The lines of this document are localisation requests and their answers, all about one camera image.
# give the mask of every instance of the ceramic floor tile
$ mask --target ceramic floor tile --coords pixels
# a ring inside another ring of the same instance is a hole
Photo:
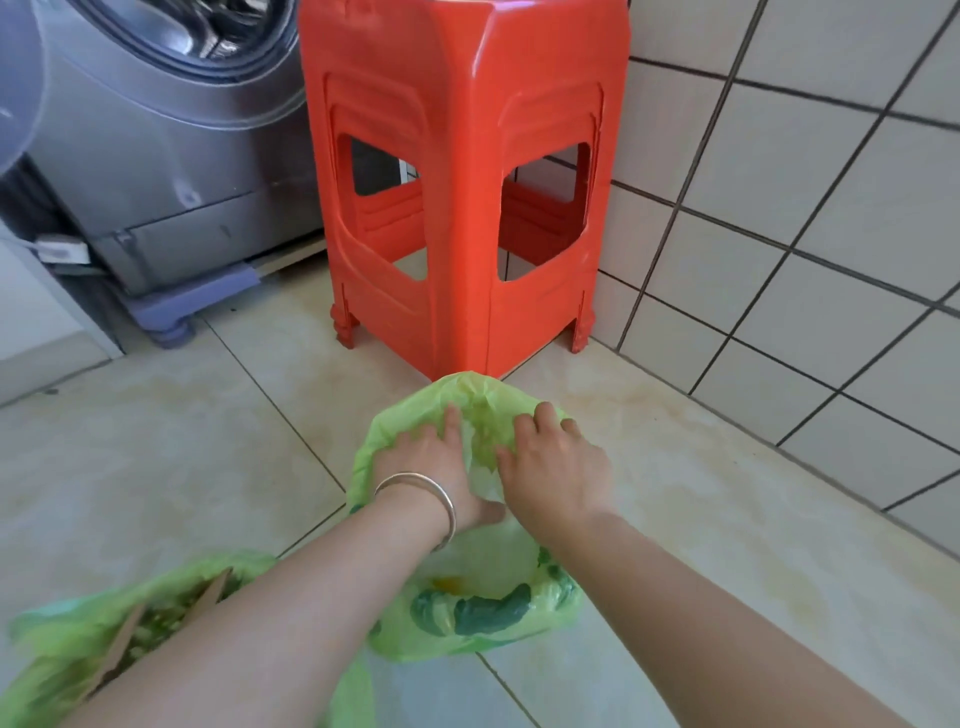
[[[332,304],[320,256],[204,316],[346,488],[373,416],[429,382],[362,327],[352,351],[341,346]]]
[[[626,518],[914,725],[960,710],[960,564],[602,347],[509,379],[611,457]],[[493,668],[543,728],[674,725],[587,608]]]
[[[381,728],[533,728],[476,655],[392,663],[367,650]]]
[[[57,391],[0,409],[0,622],[215,551],[280,553],[344,502],[203,324],[171,352],[135,336]]]

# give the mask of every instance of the red plastic stool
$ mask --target red plastic stool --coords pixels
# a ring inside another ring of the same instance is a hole
[[[502,376],[593,325],[630,28],[625,0],[301,0],[331,309],[432,379]],[[354,192],[351,138],[420,179]],[[507,180],[579,144],[573,200]],[[427,278],[394,261],[426,247]],[[539,267],[497,277],[497,247]]]

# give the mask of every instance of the tile grout line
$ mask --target tile grout line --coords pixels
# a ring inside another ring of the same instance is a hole
[[[952,296],[954,293],[956,293],[958,290],[960,290],[960,282],[958,282],[958,283],[956,283],[954,286],[952,286],[952,287],[949,289],[949,291],[947,291],[947,293],[945,293],[940,300],[941,300],[941,301],[945,301],[945,300],[948,299],[950,296]],[[835,399],[837,398],[837,396],[842,395],[842,394],[845,394],[845,393],[844,393],[844,390],[847,389],[847,387],[849,387],[851,384],[853,384],[859,377],[863,376],[863,374],[866,373],[866,371],[867,371],[868,369],[870,369],[872,366],[874,366],[874,364],[876,364],[881,358],[883,358],[883,356],[885,356],[891,349],[893,349],[897,344],[899,344],[903,339],[905,339],[905,338],[910,334],[911,331],[913,331],[913,330],[916,329],[920,324],[922,324],[924,321],[926,321],[926,319],[928,319],[928,318],[933,314],[933,312],[934,312],[935,310],[937,310],[937,309],[935,309],[935,308],[928,308],[926,311],[924,311],[922,314],[920,314],[920,316],[918,316],[918,317],[913,321],[913,323],[911,323],[907,328],[905,328],[903,331],[901,331],[899,334],[897,334],[897,336],[894,337],[894,340],[893,340],[893,341],[891,341],[889,344],[887,344],[885,347],[883,347],[883,349],[881,349],[881,350],[880,350],[879,352],[877,352],[874,356],[872,356],[872,357],[867,361],[867,363],[864,364],[862,367],[860,367],[860,369],[858,369],[856,372],[854,372],[853,375],[852,375],[849,379],[847,379],[847,381],[845,381],[843,384],[841,384],[839,387],[837,387],[837,391],[834,392],[832,395],[830,395],[830,397],[827,398],[827,401],[823,402],[819,407],[817,407],[816,409],[814,409],[813,412],[811,412],[809,415],[807,415],[807,416],[804,417],[802,420],[800,420],[800,423],[799,423],[797,426],[795,426],[793,429],[791,429],[789,432],[787,432],[787,433],[780,439],[780,441],[777,442],[777,447],[778,447],[778,448],[781,447],[781,446],[783,445],[783,443],[785,443],[788,439],[790,439],[790,437],[792,437],[793,435],[795,435],[795,434],[797,433],[797,431],[798,431],[801,427],[803,427],[804,425],[806,425],[806,423],[808,423],[810,420],[812,420],[815,415],[817,415],[821,410],[823,410],[824,407],[826,407],[826,406],[827,406],[828,404],[830,404],[833,400],[835,400]]]
[[[688,394],[692,395],[696,391],[697,387],[700,386],[700,382],[704,380],[704,376],[707,375],[707,372],[709,371],[710,367],[713,366],[713,363],[717,360],[717,357],[719,357],[720,354],[723,352],[723,349],[727,347],[727,342],[729,342],[730,338],[733,337],[734,334],[736,334],[736,331],[740,328],[740,325],[743,324],[747,316],[750,315],[750,312],[753,310],[754,306],[756,305],[756,302],[759,301],[760,297],[763,295],[763,292],[766,291],[767,287],[770,285],[770,281],[773,280],[774,276],[777,274],[780,268],[783,267],[783,264],[786,262],[786,259],[793,254],[797,245],[800,243],[801,239],[804,237],[804,234],[806,233],[806,231],[809,230],[810,226],[813,224],[813,221],[816,219],[817,215],[819,215],[820,211],[826,206],[827,201],[836,191],[837,187],[840,186],[840,183],[847,176],[847,173],[850,172],[851,168],[856,163],[856,160],[863,153],[863,150],[867,147],[867,144],[874,137],[876,130],[879,129],[880,124],[883,123],[883,120],[887,117],[887,114],[890,111],[890,109],[901,97],[901,95],[906,90],[910,82],[913,81],[914,76],[917,75],[917,72],[920,70],[921,65],[923,65],[924,61],[926,61],[930,53],[933,52],[934,47],[937,45],[937,43],[939,42],[943,34],[947,31],[947,28],[949,27],[950,23],[953,21],[953,18],[957,15],[958,11],[960,11],[960,0],[957,0],[957,2],[953,4],[953,7],[948,12],[947,17],[940,24],[940,27],[937,28],[936,33],[933,34],[933,37],[926,44],[923,51],[921,51],[921,54],[910,66],[910,69],[907,71],[906,75],[903,77],[903,80],[897,86],[897,89],[894,91],[893,95],[890,97],[887,103],[883,106],[883,110],[880,112],[877,118],[874,119],[874,123],[870,125],[870,129],[867,130],[867,133],[864,134],[862,139],[860,139],[860,142],[856,145],[856,148],[853,150],[853,153],[850,155],[850,158],[847,159],[843,167],[840,169],[839,174],[837,174],[833,182],[830,183],[829,187],[827,188],[827,192],[824,194],[823,197],[820,198],[820,201],[816,204],[816,206],[814,206],[813,210],[810,212],[809,216],[806,218],[806,221],[801,226],[800,230],[797,232],[793,241],[790,243],[788,250],[783,253],[783,255],[780,257],[780,260],[777,262],[777,265],[774,266],[773,271],[771,271],[770,275],[767,277],[767,280],[765,280],[763,284],[760,286],[760,290],[756,292],[756,295],[747,304],[746,309],[740,315],[740,318],[737,320],[736,324],[731,329],[731,332],[728,335],[728,338],[724,341],[723,344],[720,345],[720,349],[717,350],[717,352],[713,355],[713,358],[707,363],[706,368],[700,373],[700,376],[697,378],[696,382],[694,382],[693,387],[690,389]],[[945,301],[947,298],[948,297],[943,297],[940,300],[940,303],[942,301]],[[929,315],[929,311],[931,310],[932,309],[928,309],[928,311],[925,313],[924,316]],[[787,437],[792,435],[794,431],[796,430],[789,432],[787,434]]]
[[[549,155],[545,158],[549,159],[552,162],[560,164],[562,167],[566,167],[567,169],[576,169],[576,167],[574,167],[572,164],[562,159],[550,157]],[[660,203],[661,205],[665,205],[665,206],[675,205],[675,203],[670,203],[667,200],[664,200],[662,197],[658,197],[657,195],[654,195],[650,192],[645,192],[644,190],[638,189],[637,187],[632,187],[629,184],[625,184],[624,182],[619,182],[618,180],[611,180],[611,184],[614,187],[620,187],[621,189],[627,192],[633,192],[639,197],[650,200],[652,202]],[[836,273],[842,273],[845,276],[850,276],[853,279],[861,280],[864,283],[870,283],[871,285],[874,285],[877,288],[881,288],[885,291],[889,291],[890,293],[901,296],[902,298],[905,298],[908,301],[913,301],[914,303],[919,303],[920,305],[936,308],[939,311],[943,311],[948,316],[952,316],[954,318],[960,319],[960,310],[954,309],[939,301],[933,301],[929,298],[926,298],[925,296],[921,296],[918,293],[914,293],[913,291],[907,290],[906,288],[900,288],[899,286],[893,283],[888,283],[885,280],[881,280],[881,279],[875,279],[873,276],[868,276],[865,273],[860,273],[859,271],[854,270],[853,268],[848,268],[847,266],[841,265],[840,263],[834,263],[832,260],[828,260],[824,257],[820,257],[819,255],[816,255],[814,253],[810,253],[808,251],[801,250],[799,248],[791,249],[790,246],[787,245],[786,243],[781,243],[779,242],[779,240],[774,240],[772,237],[767,237],[766,235],[760,234],[759,232],[749,231],[746,228],[741,228],[740,226],[735,225],[734,223],[728,223],[726,220],[721,220],[718,217],[713,217],[712,215],[708,215],[705,212],[701,212],[700,210],[693,209],[692,207],[687,207],[686,205],[680,205],[680,212],[685,212],[688,215],[699,218],[708,223],[712,223],[713,225],[716,225],[720,228],[724,228],[731,232],[736,232],[737,234],[743,235],[744,237],[749,237],[752,240],[755,240],[759,243],[763,243],[764,245],[768,245],[771,248],[774,248],[776,250],[783,251],[783,252],[790,251],[792,255],[796,255],[797,257],[803,258],[804,260],[809,260],[812,263],[817,263],[818,265],[822,265],[824,268],[829,268],[831,271],[835,271]],[[626,280],[619,279],[616,276],[612,275],[611,273],[604,271],[603,269],[600,269],[600,272],[605,273],[606,275],[610,276],[613,279],[619,280],[621,283],[628,285],[630,288],[634,289],[635,291],[640,290],[637,286],[633,285],[632,283],[628,283]]]
[[[933,539],[931,539],[929,536],[926,536],[925,534],[921,533],[921,532],[918,531],[916,528],[914,528],[913,526],[911,526],[909,523],[906,523],[906,522],[900,520],[899,517],[897,517],[896,514],[888,513],[888,510],[891,509],[891,508],[894,508],[894,506],[896,506],[896,505],[901,505],[901,504],[903,504],[904,502],[906,502],[907,500],[909,500],[909,499],[911,499],[911,498],[913,498],[913,497],[915,497],[915,496],[917,496],[917,495],[920,495],[921,493],[926,493],[927,491],[932,490],[932,489],[933,489],[934,487],[936,487],[937,485],[942,485],[943,483],[948,482],[948,481],[949,481],[949,477],[947,477],[946,479],[941,478],[941,479],[938,480],[936,483],[932,483],[931,485],[925,486],[925,487],[922,488],[920,491],[917,491],[915,494],[913,494],[913,495],[911,495],[911,496],[908,496],[907,498],[902,498],[901,500],[897,501],[897,502],[894,503],[893,505],[888,505],[886,508],[880,508],[878,505],[876,505],[875,503],[867,500],[865,497],[861,496],[861,495],[860,495],[859,493],[857,493],[856,491],[853,491],[853,490],[851,490],[850,488],[847,488],[843,483],[839,482],[838,480],[834,479],[833,477],[830,477],[830,476],[827,475],[826,473],[821,473],[821,472],[818,471],[815,467],[813,467],[812,465],[810,465],[810,464],[807,463],[807,462],[804,462],[803,460],[801,460],[801,459],[800,459],[799,457],[797,457],[796,455],[793,455],[793,454],[791,454],[790,452],[788,452],[787,450],[778,447],[778,446],[775,445],[774,443],[771,443],[769,440],[763,440],[763,439],[762,439],[759,435],[757,435],[755,432],[752,432],[751,430],[747,429],[744,425],[741,425],[739,422],[737,422],[737,421],[735,421],[735,420],[732,420],[730,417],[728,417],[727,415],[725,415],[725,414],[724,414],[723,412],[721,412],[720,410],[714,409],[714,408],[711,407],[710,405],[705,404],[704,402],[698,400],[698,399],[695,398],[695,397],[691,397],[691,396],[688,395],[686,392],[684,392],[684,390],[682,390],[680,387],[676,386],[675,384],[671,384],[671,383],[668,382],[666,379],[664,379],[662,376],[656,375],[656,374],[654,374],[653,372],[649,371],[648,369],[645,369],[645,368],[644,368],[643,366],[641,366],[640,364],[637,364],[633,359],[631,359],[631,358],[630,358],[629,356],[627,356],[626,354],[617,353],[617,352],[613,349],[613,347],[610,347],[610,346],[608,346],[607,344],[604,344],[604,343],[603,343],[602,341],[600,341],[599,339],[594,339],[594,341],[595,341],[597,344],[599,344],[601,347],[603,347],[604,349],[606,349],[607,351],[609,351],[610,353],[612,353],[612,354],[613,354],[614,356],[616,356],[617,358],[623,359],[625,362],[627,362],[628,364],[630,364],[632,367],[637,367],[637,368],[638,368],[639,370],[641,370],[644,374],[652,377],[653,379],[655,379],[656,381],[660,382],[661,384],[669,387],[669,388],[672,389],[674,392],[678,392],[678,393],[684,395],[685,397],[687,397],[689,400],[692,400],[692,401],[696,402],[699,406],[701,406],[701,407],[703,407],[704,409],[706,409],[707,412],[709,412],[710,414],[712,414],[712,415],[714,415],[715,417],[719,418],[720,420],[722,420],[723,422],[727,423],[728,425],[731,425],[732,427],[734,427],[734,428],[737,429],[738,431],[742,432],[743,434],[747,435],[748,437],[752,438],[754,441],[756,441],[756,442],[757,442],[759,445],[761,445],[762,447],[768,448],[768,449],[772,450],[773,452],[775,452],[775,453],[776,453],[777,455],[779,455],[780,457],[786,459],[786,460],[787,460],[788,462],[790,462],[790,463],[793,463],[793,464],[796,465],[798,468],[802,468],[805,472],[810,473],[810,475],[812,475],[813,477],[817,478],[818,480],[824,481],[825,483],[827,483],[828,486],[830,486],[830,487],[833,488],[834,490],[839,491],[839,492],[842,493],[844,496],[846,496],[846,497],[848,497],[848,498],[851,498],[852,500],[856,501],[857,503],[860,503],[861,505],[863,505],[864,507],[866,507],[866,508],[868,508],[869,510],[873,511],[874,513],[877,513],[877,514],[880,515],[881,517],[887,519],[889,522],[891,522],[891,523],[892,523],[893,525],[895,525],[897,528],[903,528],[903,529],[905,529],[907,532],[912,533],[913,535],[915,535],[915,536],[917,536],[918,538],[920,538],[924,543],[926,543],[926,544],[928,544],[928,545],[930,545],[930,546],[933,546],[935,549],[937,549],[938,551],[941,551],[941,552],[945,553],[947,556],[949,556],[949,557],[952,558],[952,559],[960,559],[960,554],[956,554],[956,553],[948,550],[945,546],[943,546],[943,545],[941,545],[941,544],[938,544],[936,541],[934,541]],[[960,475],[960,471],[957,471],[957,472],[955,472],[955,473],[951,473],[950,475],[951,475],[951,476]]]
[[[495,669],[493,669],[493,667],[489,662],[487,662],[487,658],[484,657],[483,654],[481,654],[480,652],[474,652],[473,654],[475,654],[478,658],[480,658],[480,662],[483,663],[484,667],[490,671],[490,674],[500,684],[500,687],[503,688],[503,690],[513,699],[513,701],[516,703],[516,706],[523,712],[525,716],[527,716],[527,720],[533,723],[533,725],[536,728],[542,728],[542,726],[540,726],[540,724],[537,722],[537,719],[534,718],[530,714],[530,711],[527,710],[527,707],[520,702],[520,699],[516,696],[516,693],[513,690],[511,690],[509,685],[507,685],[507,681],[504,680],[502,677],[500,677],[500,674]]]
[[[750,46],[750,42],[754,38],[756,27],[759,25],[760,18],[763,16],[763,11],[766,9],[766,7],[767,0],[757,1],[756,7],[754,8],[754,14],[751,16],[750,23],[747,25],[747,31],[744,34],[743,40],[740,42],[740,47],[736,51],[736,57],[733,59],[733,65],[731,66],[730,74],[727,76],[727,79],[723,84],[723,88],[720,90],[720,95],[717,97],[716,105],[713,107],[713,113],[710,115],[710,119],[707,122],[707,127],[704,129],[703,138],[701,138],[700,144],[697,145],[697,151],[694,153],[693,160],[690,162],[690,168],[686,171],[684,183],[680,188],[680,193],[677,195],[677,202],[674,204],[673,210],[670,213],[670,218],[667,220],[666,227],[663,229],[663,235],[660,236],[660,243],[657,246],[657,251],[654,253],[653,258],[650,261],[650,267],[647,269],[647,275],[644,277],[643,284],[640,286],[640,292],[636,296],[636,301],[634,302],[634,307],[630,312],[630,316],[627,317],[627,325],[623,328],[623,333],[620,334],[620,340],[616,345],[617,353],[620,353],[620,350],[623,349],[623,343],[627,340],[627,333],[630,331],[630,326],[634,322],[636,311],[640,307],[640,301],[643,298],[643,292],[646,291],[647,285],[650,283],[650,278],[653,276],[654,270],[657,268],[657,263],[660,261],[660,255],[663,253],[663,247],[666,245],[666,240],[670,236],[670,232],[673,230],[674,223],[677,221],[677,215],[680,212],[680,207],[686,198],[686,192],[693,183],[693,177],[696,174],[697,167],[700,166],[700,160],[703,158],[704,151],[707,149],[710,137],[713,135],[713,130],[716,128],[717,120],[720,118],[720,113],[723,111],[723,107],[727,104],[727,98],[730,96],[730,91],[733,87],[733,78],[736,76],[736,72],[740,68],[740,64],[747,55],[747,48]]]
[[[605,276],[609,276],[610,278],[614,278],[614,276],[610,276],[610,274],[605,273],[605,272],[603,272],[603,271],[601,271],[601,273],[604,273]],[[678,306],[675,306],[674,304],[672,304],[672,303],[670,303],[670,302],[667,302],[667,301],[665,301],[664,299],[661,299],[661,298],[653,295],[652,293],[649,293],[649,292],[648,292],[648,293],[645,293],[644,296],[646,296],[647,298],[653,299],[654,301],[656,301],[656,302],[658,302],[658,303],[662,303],[662,304],[665,305],[667,308],[672,308],[672,309],[675,310],[677,313],[683,314],[686,318],[691,319],[691,320],[697,322],[697,323],[700,324],[701,326],[710,328],[710,329],[716,331],[717,333],[723,334],[723,335],[725,335],[725,336],[727,335],[726,332],[725,332],[723,329],[721,329],[721,328],[719,328],[719,327],[716,327],[716,326],[714,326],[713,324],[710,324],[710,323],[704,321],[703,319],[699,319],[699,318],[697,318],[696,316],[694,316],[694,315],[691,314],[691,313],[687,313],[687,312],[684,311],[682,308],[679,308]],[[802,377],[805,378],[805,379],[809,379],[809,380],[812,381],[814,384],[819,384],[819,385],[820,385],[821,387],[823,387],[824,389],[828,389],[828,390],[830,391],[830,395],[829,395],[829,396],[830,396],[831,399],[835,399],[835,395],[838,395],[838,394],[839,394],[839,395],[843,396],[844,398],[846,398],[847,400],[850,400],[850,401],[855,402],[856,404],[859,404],[859,405],[862,406],[864,409],[869,409],[871,412],[873,412],[874,414],[879,415],[879,416],[882,417],[884,420],[888,420],[888,421],[894,423],[895,425],[900,425],[900,426],[903,427],[904,429],[909,430],[910,432],[913,432],[915,435],[919,435],[920,437],[924,438],[926,441],[931,442],[931,443],[933,443],[934,445],[939,445],[941,448],[943,448],[943,449],[945,449],[945,450],[949,450],[950,452],[952,452],[952,453],[954,453],[954,454],[960,455],[960,449],[955,448],[953,445],[948,445],[948,444],[945,443],[945,442],[941,442],[941,441],[938,440],[937,438],[935,438],[935,437],[933,437],[933,436],[931,436],[931,435],[926,434],[925,432],[923,432],[922,430],[917,429],[917,428],[914,427],[913,425],[908,425],[906,422],[903,422],[902,420],[898,420],[898,419],[897,419],[896,417],[894,417],[893,415],[888,415],[886,412],[884,412],[884,411],[882,411],[882,410],[880,410],[880,409],[877,409],[877,408],[874,407],[873,405],[868,404],[867,402],[865,402],[865,401],[863,401],[863,400],[859,400],[858,398],[853,397],[852,395],[849,395],[849,394],[847,394],[846,392],[841,392],[837,387],[833,386],[832,384],[830,384],[830,383],[828,383],[828,382],[825,382],[825,381],[823,381],[822,379],[818,379],[816,376],[809,375],[809,374],[808,374],[807,372],[805,372],[804,370],[798,369],[797,367],[793,366],[792,364],[788,364],[787,362],[783,361],[782,359],[778,359],[777,357],[773,356],[772,354],[770,354],[770,353],[768,353],[768,352],[765,352],[763,349],[758,349],[758,348],[755,347],[753,344],[749,344],[749,343],[747,343],[746,341],[743,341],[742,339],[736,338],[735,336],[731,336],[731,339],[732,339],[734,342],[736,342],[737,344],[739,344],[741,347],[744,347],[744,348],[746,348],[746,349],[749,349],[749,350],[751,350],[752,352],[756,352],[756,353],[760,354],[761,356],[763,356],[763,357],[765,357],[765,358],[767,358],[767,359],[770,359],[771,361],[776,362],[777,364],[780,364],[784,369],[788,369],[788,370],[790,370],[791,372],[793,372],[794,374],[798,374],[798,375],[802,376]]]
[[[936,487],[938,487],[938,486],[941,486],[941,485],[943,485],[944,483],[950,482],[953,478],[955,478],[955,477],[957,477],[957,476],[960,476],[960,470],[955,470],[955,471],[953,471],[952,473],[947,473],[947,474],[944,475],[943,477],[937,478],[936,480],[934,480],[934,481],[933,481],[932,483],[930,483],[929,485],[921,488],[919,491],[916,491],[916,492],[914,492],[914,493],[911,493],[909,496],[904,496],[904,497],[902,497],[900,500],[895,500],[893,503],[891,503],[890,505],[888,505],[886,508],[881,508],[880,510],[881,510],[883,513],[890,513],[890,511],[892,511],[894,508],[897,508],[898,506],[901,506],[901,505],[903,505],[904,503],[910,502],[911,500],[913,500],[913,499],[914,499],[915,497],[917,497],[917,496],[922,496],[924,493],[929,493],[929,492],[932,491],[934,488],[936,488]]]
[[[290,544],[288,547],[284,548],[284,549],[280,552],[280,555],[277,556],[277,558],[278,558],[278,559],[282,559],[282,558],[283,558],[284,556],[286,556],[287,553],[289,553],[292,549],[294,549],[294,548],[296,548],[297,546],[299,546],[300,544],[302,544],[302,543],[303,543],[303,540],[304,540],[305,538],[307,538],[311,533],[313,533],[314,531],[316,531],[318,528],[320,528],[322,525],[324,525],[324,523],[326,523],[327,521],[329,521],[330,519],[332,519],[334,516],[336,516],[338,513],[340,513],[340,512],[341,512],[342,510],[344,510],[344,508],[346,508],[346,507],[347,507],[347,504],[346,504],[346,503],[344,503],[344,504],[342,504],[341,506],[339,506],[333,513],[331,513],[329,516],[327,516],[327,517],[324,518],[322,521],[320,521],[320,522],[317,523],[315,526],[313,526],[309,531],[307,531],[307,532],[304,533],[302,536],[300,536],[296,541],[294,541],[294,542],[293,542],[292,544]]]
[[[205,316],[204,316],[203,314],[198,314],[198,315],[200,316],[200,319],[207,325],[207,327],[208,327],[211,331],[213,331],[213,335],[216,336],[217,339],[220,341],[220,343],[224,345],[224,349],[226,349],[228,352],[230,352],[230,356],[232,356],[232,357],[233,357],[233,360],[234,360],[237,364],[240,365],[240,369],[242,369],[242,370],[244,371],[244,374],[246,374],[246,375],[250,378],[250,381],[252,381],[253,384],[256,386],[256,388],[260,390],[260,393],[261,393],[264,397],[267,398],[267,401],[274,407],[274,409],[276,410],[277,414],[278,414],[280,417],[283,418],[283,422],[285,422],[285,423],[290,427],[290,429],[292,429],[292,430],[294,431],[294,433],[297,435],[297,437],[300,438],[300,441],[301,441],[301,442],[306,446],[306,448],[310,451],[310,454],[313,455],[315,458],[317,458],[317,462],[320,463],[321,466],[322,466],[322,467],[324,468],[324,470],[326,471],[326,473],[327,473],[330,477],[333,478],[333,482],[337,484],[337,487],[338,487],[341,491],[343,491],[344,493],[346,493],[346,492],[347,492],[347,489],[344,488],[344,486],[340,483],[340,480],[337,479],[337,476],[334,475],[334,474],[333,474],[333,471],[326,466],[326,463],[323,461],[323,459],[321,458],[321,456],[318,455],[317,452],[316,452],[313,448],[310,447],[310,443],[308,443],[308,442],[303,438],[303,435],[301,435],[301,434],[300,434],[300,431],[299,431],[296,427],[294,427],[294,424],[293,424],[292,422],[290,422],[290,420],[287,418],[287,416],[283,413],[283,410],[281,410],[281,409],[276,405],[276,402],[273,400],[273,398],[272,398],[270,395],[267,394],[266,390],[265,390],[263,387],[260,386],[260,382],[258,382],[258,381],[256,380],[256,377],[254,377],[254,376],[250,373],[250,370],[247,369],[247,367],[244,366],[244,363],[243,363],[242,361],[240,361],[240,357],[238,357],[238,356],[233,352],[233,349],[231,349],[229,346],[227,346],[227,342],[223,340],[223,338],[222,338],[222,337],[220,336],[220,334],[217,332],[217,329],[210,325],[210,322],[205,318]]]
[[[657,61],[655,59],[645,59],[639,56],[630,56],[630,61],[638,63],[640,65],[649,65],[654,68],[663,68],[669,71],[677,71],[678,73],[685,73],[689,76],[699,76],[700,78],[713,79],[714,81],[723,81],[726,77],[722,73],[717,73],[716,71],[706,71],[702,68],[694,68],[693,66],[681,65],[679,63],[671,63],[669,61]],[[784,96],[793,96],[799,99],[806,99],[806,101],[815,101],[821,104],[830,104],[831,106],[841,107],[843,109],[851,109],[855,111],[865,111],[867,113],[881,113],[883,111],[882,107],[872,106],[870,104],[863,104],[858,101],[848,101],[845,99],[840,99],[835,96],[827,96],[820,93],[813,93],[812,91],[804,91],[799,88],[790,88],[789,86],[782,86],[776,84],[766,84],[763,81],[751,81],[750,79],[734,79],[734,85],[746,86],[748,88],[756,88],[761,91],[770,91],[771,93],[780,93]],[[899,121],[909,121],[914,124],[920,124],[922,126],[934,127],[936,129],[942,129],[946,132],[960,132],[960,122],[947,121],[945,119],[934,119],[928,116],[920,116],[919,114],[908,113],[906,111],[896,111],[891,109],[887,112],[887,115],[898,119]]]

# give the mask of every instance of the silver bangle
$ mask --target silver bangle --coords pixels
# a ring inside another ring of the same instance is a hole
[[[453,507],[453,501],[450,499],[450,496],[446,494],[444,486],[434,480],[432,477],[427,477],[423,473],[394,473],[390,477],[384,478],[380,481],[380,484],[373,489],[373,497],[376,498],[376,494],[386,488],[388,485],[393,485],[394,483],[405,482],[414,486],[423,486],[434,496],[438,497],[441,503],[446,508],[446,514],[450,518],[450,530],[447,532],[446,536],[436,548],[433,550],[439,551],[441,548],[450,543],[450,540],[457,535],[457,510]]]

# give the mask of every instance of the green plastic bag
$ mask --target green plastic bag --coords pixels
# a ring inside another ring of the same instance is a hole
[[[512,446],[514,417],[538,401],[498,379],[464,372],[445,376],[373,418],[356,454],[347,503],[354,512],[370,500],[373,455],[423,423],[443,426],[457,404],[464,419],[464,462],[470,489],[503,501],[494,445]],[[582,593],[545,548],[513,516],[458,535],[427,557],[369,636],[391,660],[426,660],[474,652],[571,623]]]
[[[10,638],[34,661],[0,696],[0,726],[58,725],[75,707],[127,614],[141,602],[190,592],[227,568],[244,585],[276,563],[253,551],[211,556],[143,584],[49,604],[11,622]],[[375,728],[373,688],[363,656],[353,662],[333,694],[325,728]]]

